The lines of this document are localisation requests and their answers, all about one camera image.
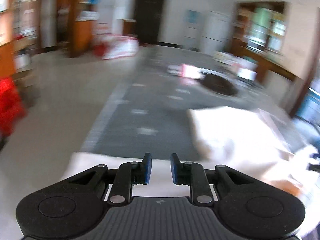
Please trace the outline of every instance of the wooden door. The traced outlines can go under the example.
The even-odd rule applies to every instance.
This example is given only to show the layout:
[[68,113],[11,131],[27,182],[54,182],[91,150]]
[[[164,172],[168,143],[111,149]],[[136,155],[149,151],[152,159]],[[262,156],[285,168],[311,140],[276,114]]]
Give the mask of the wooden door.
[[136,32],[140,43],[157,44],[164,0],[136,0]]

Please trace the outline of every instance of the beige floor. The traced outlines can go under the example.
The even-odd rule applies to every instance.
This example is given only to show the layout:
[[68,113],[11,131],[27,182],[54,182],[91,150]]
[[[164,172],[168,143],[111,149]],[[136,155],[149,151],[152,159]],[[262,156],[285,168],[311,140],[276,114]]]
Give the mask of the beige floor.
[[41,96],[0,152],[0,240],[22,237],[16,205],[61,178],[113,89],[142,54],[109,61],[91,54],[65,58],[58,51],[34,57]]

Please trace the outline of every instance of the white refrigerator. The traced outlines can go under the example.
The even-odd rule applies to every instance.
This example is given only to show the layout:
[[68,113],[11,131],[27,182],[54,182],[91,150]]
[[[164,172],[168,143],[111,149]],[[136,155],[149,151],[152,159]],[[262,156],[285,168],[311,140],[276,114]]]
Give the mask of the white refrigerator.
[[230,16],[208,12],[200,40],[200,52],[213,56],[221,51],[228,40]]

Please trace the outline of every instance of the red cloth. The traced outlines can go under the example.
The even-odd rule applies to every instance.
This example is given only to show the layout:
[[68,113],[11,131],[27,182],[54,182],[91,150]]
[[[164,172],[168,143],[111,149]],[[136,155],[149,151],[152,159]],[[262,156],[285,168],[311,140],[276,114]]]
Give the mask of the red cloth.
[[0,80],[0,131],[3,136],[13,132],[17,118],[25,116],[26,111],[11,78]]

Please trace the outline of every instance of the dark door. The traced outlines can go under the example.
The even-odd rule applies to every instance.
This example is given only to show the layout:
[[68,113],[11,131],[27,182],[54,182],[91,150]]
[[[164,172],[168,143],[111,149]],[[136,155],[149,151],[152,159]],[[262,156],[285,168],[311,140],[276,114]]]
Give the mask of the dark door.
[[140,43],[157,44],[164,0],[136,0],[135,19]]

